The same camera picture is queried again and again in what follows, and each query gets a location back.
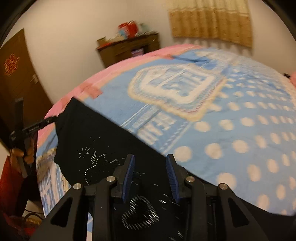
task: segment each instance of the bedspread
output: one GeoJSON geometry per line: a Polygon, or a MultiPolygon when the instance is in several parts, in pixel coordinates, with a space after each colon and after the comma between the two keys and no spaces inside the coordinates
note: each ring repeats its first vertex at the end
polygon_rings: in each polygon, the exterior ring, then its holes
{"type": "MultiPolygon", "coordinates": [[[[97,73],[46,117],[73,96],[200,178],[227,183],[269,212],[294,213],[296,93],[277,71],[231,52],[176,45],[97,73]]],[[[57,144],[54,124],[39,131],[45,215],[70,188],[53,162],[57,144]]]]}

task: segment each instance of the brown wooden door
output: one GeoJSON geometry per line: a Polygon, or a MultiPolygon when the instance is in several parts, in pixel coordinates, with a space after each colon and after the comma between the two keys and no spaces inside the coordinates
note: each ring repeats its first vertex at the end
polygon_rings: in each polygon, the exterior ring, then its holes
{"type": "Polygon", "coordinates": [[[24,29],[0,49],[0,117],[14,130],[14,101],[24,99],[24,126],[44,118],[52,107],[31,63],[24,29]]]}

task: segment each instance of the brown curtain section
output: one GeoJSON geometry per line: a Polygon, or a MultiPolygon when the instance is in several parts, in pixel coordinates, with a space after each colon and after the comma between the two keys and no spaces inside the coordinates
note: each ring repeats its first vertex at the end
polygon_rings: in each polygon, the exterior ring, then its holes
{"type": "Polygon", "coordinates": [[[252,47],[247,0],[167,0],[174,37],[219,38],[252,47]]]}

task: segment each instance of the dresser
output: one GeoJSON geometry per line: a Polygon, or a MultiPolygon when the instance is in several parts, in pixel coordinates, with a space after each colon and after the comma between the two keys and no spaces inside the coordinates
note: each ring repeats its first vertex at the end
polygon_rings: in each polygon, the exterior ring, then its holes
{"type": "Polygon", "coordinates": [[[132,51],[142,49],[149,53],[160,48],[158,33],[144,34],[138,37],[113,42],[110,45],[98,47],[105,68],[119,61],[132,57],[132,51]]]}

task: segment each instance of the silver bolt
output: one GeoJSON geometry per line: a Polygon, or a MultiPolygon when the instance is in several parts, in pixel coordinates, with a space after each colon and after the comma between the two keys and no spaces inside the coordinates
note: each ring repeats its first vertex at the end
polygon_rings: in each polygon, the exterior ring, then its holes
{"type": "Polygon", "coordinates": [[[107,180],[108,182],[113,182],[113,181],[115,181],[115,177],[114,177],[114,176],[108,176],[108,177],[106,178],[106,180],[107,180]]]}
{"type": "Polygon", "coordinates": [[[222,189],[222,190],[226,190],[228,188],[228,186],[225,184],[225,183],[220,183],[219,184],[219,187],[222,189]]]}
{"type": "Polygon", "coordinates": [[[80,189],[81,187],[82,187],[82,186],[81,186],[80,183],[75,183],[75,184],[73,185],[73,188],[76,189],[76,190],[80,189]]]}
{"type": "Polygon", "coordinates": [[[189,182],[189,183],[192,183],[192,182],[195,181],[195,178],[192,177],[192,176],[188,176],[188,177],[186,177],[186,181],[189,182]]]}

